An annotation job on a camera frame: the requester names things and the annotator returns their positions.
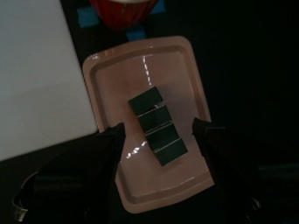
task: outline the red object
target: red object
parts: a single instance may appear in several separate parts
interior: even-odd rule
[[[141,3],[120,3],[109,0],[89,0],[89,2],[104,24],[112,30],[121,32],[143,22],[157,0],[147,0]]]

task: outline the plastic tray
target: plastic tray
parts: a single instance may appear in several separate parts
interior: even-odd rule
[[[149,38],[91,55],[82,65],[99,130],[125,124],[125,146],[116,187],[129,213],[165,207],[212,186],[211,174],[192,136],[192,119],[209,111],[189,41]],[[148,147],[128,101],[157,87],[188,153],[161,166]]]

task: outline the pink tray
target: pink tray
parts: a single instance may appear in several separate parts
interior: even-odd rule
[[[125,124],[125,146],[116,187],[125,210],[141,213],[189,198],[212,186],[192,136],[192,119],[209,111],[192,47],[183,37],[149,38],[91,55],[82,65],[91,104],[103,131]],[[160,166],[128,100],[156,86],[188,153]]]

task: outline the dark green tile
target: dark green tile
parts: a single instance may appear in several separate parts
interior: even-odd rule
[[[152,87],[128,101],[135,114],[140,116],[145,111],[152,109],[163,101],[163,97],[156,87]]]
[[[179,138],[173,124],[164,125],[156,131],[145,135],[147,142],[152,150],[163,148]]]
[[[160,165],[167,165],[184,153],[187,153],[187,148],[181,139],[177,139],[175,142],[168,144],[160,150],[156,150],[153,154],[160,162]]]
[[[167,124],[172,118],[165,106],[156,108],[137,117],[144,132]]]

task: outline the white surface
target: white surface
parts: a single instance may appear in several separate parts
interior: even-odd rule
[[[58,0],[0,1],[0,160],[96,131]]]

